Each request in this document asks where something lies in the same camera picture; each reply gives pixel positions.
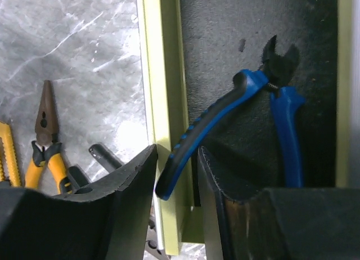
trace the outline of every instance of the wire cutter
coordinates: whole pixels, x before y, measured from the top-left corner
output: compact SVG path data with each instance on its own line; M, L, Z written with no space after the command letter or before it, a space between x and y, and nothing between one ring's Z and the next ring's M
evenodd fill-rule
M11 128L8 124L0 122L0 139L3 143L4 158L9 172L9 177L5 176L3 164L0 156L0 183L5 186L21 187L19 169L17 167L14 142L12 140Z
M71 193L71 184L61 157L61 143L58 142L59 123L57 120L52 84L44 81L39 112L35 123L36 141L31 142L33 156L25 175L25 187L37 189L42 170L47 163L59 194Z
M300 146L295 129L295 113L305 98L287 86L299 65L299 50L291 45L284 56L275 53L276 35L263 48L262 64L256 71L241 70L233 77L234 89L210 105L181 136L165 163L155 193L168 200L191 155L209 131L230 111L251 99L260 90L270 92L270 108L285 166L287 187L303 187Z

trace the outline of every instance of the blue pliers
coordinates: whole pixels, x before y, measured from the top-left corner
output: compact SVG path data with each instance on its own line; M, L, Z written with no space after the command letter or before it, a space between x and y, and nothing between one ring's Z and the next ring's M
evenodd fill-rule
M302 155L295 129L295 113L305 98L287 86L299 65L299 50L292 45L284 56L275 53L276 35L263 49L262 64L256 71L241 70L233 77L234 89L210 105L181 136L166 161L155 187L156 195L168 200L191 155L230 111L252 98L261 89L270 92L270 108L280 141L287 187L303 187Z

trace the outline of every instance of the metal jaw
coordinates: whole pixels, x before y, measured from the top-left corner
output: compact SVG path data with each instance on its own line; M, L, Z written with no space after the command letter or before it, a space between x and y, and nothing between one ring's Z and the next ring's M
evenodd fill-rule
M50 146L52 143L57 142L59 122L57 120L52 85L49 80L44 81L39 112L35 123L35 133L37 144L40 146Z
M276 38L273 36L265 45L260 70L269 79L267 89L271 92L288 85L300 62L299 49L292 44L285 55L276 54Z

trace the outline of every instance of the black and blue handle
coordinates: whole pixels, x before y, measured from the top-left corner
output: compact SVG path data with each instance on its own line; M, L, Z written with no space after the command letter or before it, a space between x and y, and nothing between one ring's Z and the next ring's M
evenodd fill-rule
M286 187L304 186L302 155L295 128L296 111L304 103L305 98L296 92L295 87L282 87L276 95L270 95L271 112L284 160Z
M269 81L260 70L242 70L235 75L234 89L210 105L181 136L165 163L155 193L168 200L186 163L210 130L230 111L253 97Z

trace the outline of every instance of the gray marble tabletop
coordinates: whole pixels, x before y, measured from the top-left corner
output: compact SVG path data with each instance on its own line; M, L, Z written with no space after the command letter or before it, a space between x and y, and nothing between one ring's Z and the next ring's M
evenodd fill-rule
M147 144L136 0L1 0L0 121L25 173L43 81L53 82L67 165L106 175L88 153L104 143L123 162ZM39 189L57 193L49 171Z

